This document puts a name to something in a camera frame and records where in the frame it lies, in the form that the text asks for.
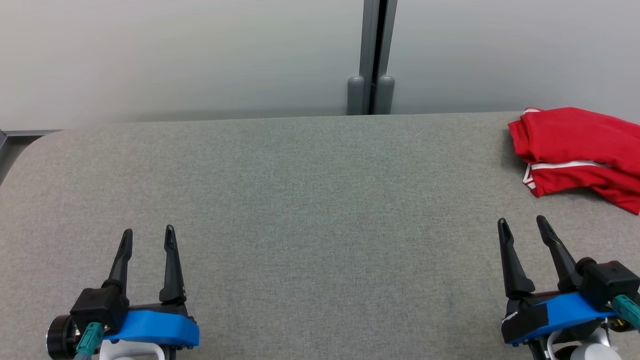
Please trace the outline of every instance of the red garment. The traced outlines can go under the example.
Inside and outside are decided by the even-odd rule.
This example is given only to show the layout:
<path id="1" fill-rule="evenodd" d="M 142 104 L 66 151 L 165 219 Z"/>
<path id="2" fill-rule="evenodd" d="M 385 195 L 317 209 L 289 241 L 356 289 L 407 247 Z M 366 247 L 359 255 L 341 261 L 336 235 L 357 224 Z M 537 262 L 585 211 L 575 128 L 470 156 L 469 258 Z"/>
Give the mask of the red garment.
<path id="1" fill-rule="evenodd" d="M 576 108 L 529 108 L 509 130 L 535 196 L 590 187 L 640 214 L 640 126 Z"/>

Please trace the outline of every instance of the gray floor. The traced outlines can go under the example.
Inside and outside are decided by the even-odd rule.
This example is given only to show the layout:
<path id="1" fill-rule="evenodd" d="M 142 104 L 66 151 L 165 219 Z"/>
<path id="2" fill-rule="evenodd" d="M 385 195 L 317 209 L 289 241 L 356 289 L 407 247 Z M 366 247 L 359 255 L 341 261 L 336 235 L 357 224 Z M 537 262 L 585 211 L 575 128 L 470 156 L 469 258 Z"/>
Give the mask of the gray floor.
<path id="1" fill-rule="evenodd" d="M 0 147 L 0 184 L 20 153 L 40 136 L 9 136 Z"/>

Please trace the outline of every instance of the gray fabric surface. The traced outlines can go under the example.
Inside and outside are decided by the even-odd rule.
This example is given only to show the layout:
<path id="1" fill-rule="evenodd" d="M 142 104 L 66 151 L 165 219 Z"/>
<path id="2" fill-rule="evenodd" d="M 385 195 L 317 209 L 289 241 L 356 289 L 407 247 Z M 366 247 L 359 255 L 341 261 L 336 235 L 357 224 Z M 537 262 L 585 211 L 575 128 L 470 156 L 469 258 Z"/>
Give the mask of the gray fabric surface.
<path id="1" fill-rule="evenodd" d="M 590 192 L 535 199 L 516 113 L 123 124 L 28 147 L 0 186 L 0 359 L 47 359 L 50 321 L 134 231 L 128 296 L 157 300 L 176 228 L 202 344 L 179 359 L 530 359 L 503 344 L 496 221 L 538 290 L 535 216 L 576 258 L 640 273 L 639 219 Z M 637 359 L 637 334 L 615 334 Z"/>

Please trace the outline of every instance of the robotic arm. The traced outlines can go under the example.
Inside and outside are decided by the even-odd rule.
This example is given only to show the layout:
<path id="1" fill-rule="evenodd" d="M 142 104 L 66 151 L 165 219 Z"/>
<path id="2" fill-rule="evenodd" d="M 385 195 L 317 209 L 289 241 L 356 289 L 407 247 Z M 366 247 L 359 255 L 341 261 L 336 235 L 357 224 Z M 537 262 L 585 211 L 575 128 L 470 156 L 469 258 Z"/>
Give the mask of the robotic arm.
<path id="1" fill-rule="evenodd" d="M 189 316 L 175 230 L 166 227 L 164 287 L 157 304 L 130 306 L 127 299 L 127 265 L 133 232 L 125 230 L 109 278 L 99 289 L 82 291 L 70 315 L 56 317 L 47 332 L 47 351 L 54 360 L 73 359 L 90 324 L 100 324 L 104 341 L 96 349 L 100 360 L 156 355 L 175 360 L 176 350 L 200 343 L 200 329 Z"/>
<path id="2" fill-rule="evenodd" d="M 542 241 L 551 251 L 558 291 L 534 293 L 513 248 L 513 235 L 498 221 L 507 311 L 504 342 L 529 346 L 534 360 L 619 360 L 609 330 L 635 331 L 640 325 L 640 278 L 617 261 L 577 263 L 543 216 L 537 217 Z M 579 341 L 554 352 L 553 344 Z"/>

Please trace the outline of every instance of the green cable connector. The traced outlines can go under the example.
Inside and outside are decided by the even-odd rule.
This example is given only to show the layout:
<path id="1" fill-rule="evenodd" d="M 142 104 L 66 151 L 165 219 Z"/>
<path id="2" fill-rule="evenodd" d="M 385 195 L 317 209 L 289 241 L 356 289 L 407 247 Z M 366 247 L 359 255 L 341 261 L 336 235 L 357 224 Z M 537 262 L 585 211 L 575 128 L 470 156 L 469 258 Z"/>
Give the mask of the green cable connector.
<path id="1" fill-rule="evenodd" d="M 84 330 L 82 338 L 76 347 L 78 355 L 93 355 L 95 349 L 97 349 L 102 343 L 104 338 L 104 329 L 101 323 L 92 322 L 87 325 Z"/>
<path id="2" fill-rule="evenodd" d="M 640 330 L 640 306 L 626 295 L 618 295 L 613 298 L 613 311 Z"/>

